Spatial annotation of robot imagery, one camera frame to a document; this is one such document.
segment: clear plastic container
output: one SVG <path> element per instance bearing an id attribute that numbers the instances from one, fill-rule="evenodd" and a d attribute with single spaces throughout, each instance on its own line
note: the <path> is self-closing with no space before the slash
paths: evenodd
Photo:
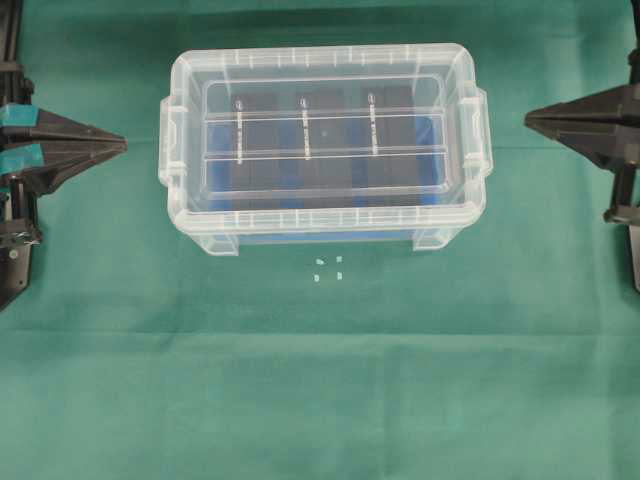
<path id="1" fill-rule="evenodd" d="M 207 253 L 445 246 L 486 204 L 485 93 L 455 44 L 190 51 L 160 106 L 160 181 Z"/>

